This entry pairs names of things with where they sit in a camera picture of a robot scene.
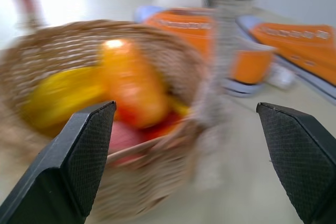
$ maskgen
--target white floor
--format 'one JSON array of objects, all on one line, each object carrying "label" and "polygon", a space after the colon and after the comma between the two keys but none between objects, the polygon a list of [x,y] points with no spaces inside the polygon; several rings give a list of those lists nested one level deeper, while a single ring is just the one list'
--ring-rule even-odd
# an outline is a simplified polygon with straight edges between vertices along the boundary
[{"label": "white floor", "polygon": [[[151,0],[42,0],[48,25],[89,19],[132,20],[133,11]],[[257,15],[274,22],[292,22],[260,10]],[[0,1],[0,49],[21,34],[14,27],[16,12],[11,0]],[[252,98],[233,99],[233,128],[223,153],[223,185],[199,192],[186,185],[158,208],[129,221],[132,224],[297,224],[302,223],[269,161],[258,102],[285,105],[314,115],[336,136],[335,107],[309,88],[296,83],[284,92],[267,86]],[[15,157],[0,151],[0,202],[25,170]],[[90,216],[87,223],[101,223]]]}]

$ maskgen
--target red fruit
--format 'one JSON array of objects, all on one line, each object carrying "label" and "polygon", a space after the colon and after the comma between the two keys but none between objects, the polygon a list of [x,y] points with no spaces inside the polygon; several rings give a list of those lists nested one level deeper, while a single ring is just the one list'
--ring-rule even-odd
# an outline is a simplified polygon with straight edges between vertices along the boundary
[{"label": "red fruit", "polygon": [[183,117],[181,115],[175,112],[171,112],[161,123],[143,129],[141,130],[141,132],[143,133],[146,141],[155,139],[160,136],[166,136],[178,127],[182,118]]},{"label": "red fruit", "polygon": [[[139,131],[123,122],[113,122],[109,154],[136,146],[143,142],[143,135]],[[122,164],[138,157],[141,157],[141,155],[135,154],[127,156],[115,161],[114,164]]]}]

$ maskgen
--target basket rim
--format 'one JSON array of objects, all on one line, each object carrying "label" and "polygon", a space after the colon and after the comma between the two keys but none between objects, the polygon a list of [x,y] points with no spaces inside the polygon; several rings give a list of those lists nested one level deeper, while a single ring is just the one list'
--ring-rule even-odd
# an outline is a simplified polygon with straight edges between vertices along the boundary
[{"label": "basket rim", "polygon": [[37,137],[44,137],[44,135],[41,135],[39,132],[33,131],[33,128],[31,128],[29,125],[27,125],[24,120],[17,114],[14,113],[13,105],[11,96],[9,95],[10,88],[7,83],[4,81],[3,75],[9,71],[7,68],[10,65],[15,64],[19,59],[19,56],[17,56],[18,51],[20,51],[20,48],[27,48],[32,45],[40,45],[43,43],[46,43],[48,41],[51,41],[53,39],[52,34],[62,34],[62,33],[68,33],[73,31],[73,33],[81,31],[81,30],[89,30],[89,29],[99,29],[99,28],[113,28],[113,29],[134,29],[137,33],[150,33],[153,35],[156,35],[158,39],[165,39],[171,41],[171,43],[174,43],[177,45],[177,48],[180,48],[181,51],[185,52],[185,54],[191,56],[188,57],[188,61],[196,65],[198,68],[200,68],[200,72],[203,74],[207,72],[208,65],[205,63],[204,59],[202,58],[201,54],[195,49],[189,42],[179,39],[177,35],[169,32],[164,31],[162,29],[159,29],[157,27],[149,26],[146,24],[137,24],[134,22],[125,22],[125,21],[113,21],[108,19],[98,19],[98,20],[90,20],[90,21],[79,21],[79,22],[73,22],[64,24],[61,26],[55,26],[55,27],[46,27],[36,30],[33,34],[21,36],[17,38],[12,45],[5,50],[5,52],[2,55],[2,61],[0,64],[0,103],[3,104],[4,110],[7,110],[7,113],[13,114],[15,122],[14,125],[11,125],[12,127],[23,128],[23,130],[27,132],[32,132]]}]

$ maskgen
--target wicker basket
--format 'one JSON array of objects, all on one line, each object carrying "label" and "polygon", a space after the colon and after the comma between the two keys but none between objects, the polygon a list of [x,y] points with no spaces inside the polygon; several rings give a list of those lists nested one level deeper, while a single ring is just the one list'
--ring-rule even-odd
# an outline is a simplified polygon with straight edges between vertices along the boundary
[{"label": "wicker basket", "polygon": [[[159,69],[171,92],[191,104],[202,80],[204,64],[198,52],[159,29],[130,22],[96,20],[44,28],[23,37],[3,58],[0,70],[2,143],[31,161],[51,140],[18,116],[27,95],[47,76],[97,62],[97,48],[116,37],[135,39]],[[102,219],[132,218],[173,193],[192,173],[195,139],[202,127],[185,119],[172,134],[108,156],[93,210]],[[112,166],[123,157],[142,157]]]}]

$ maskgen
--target yellow fruit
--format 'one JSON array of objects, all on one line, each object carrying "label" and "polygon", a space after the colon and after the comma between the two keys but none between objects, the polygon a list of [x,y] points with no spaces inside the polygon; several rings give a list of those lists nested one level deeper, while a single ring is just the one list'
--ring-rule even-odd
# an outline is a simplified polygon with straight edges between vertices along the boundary
[{"label": "yellow fruit", "polygon": [[179,114],[181,116],[186,116],[190,113],[190,108],[187,105],[185,105],[184,103],[182,103],[176,97],[170,95],[169,96],[169,102],[170,102],[170,105],[171,105],[173,111],[175,111],[177,114]]},{"label": "yellow fruit", "polygon": [[83,67],[44,79],[22,107],[24,118],[38,129],[47,129],[66,122],[81,109],[106,100],[98,71],[97,67]]}]

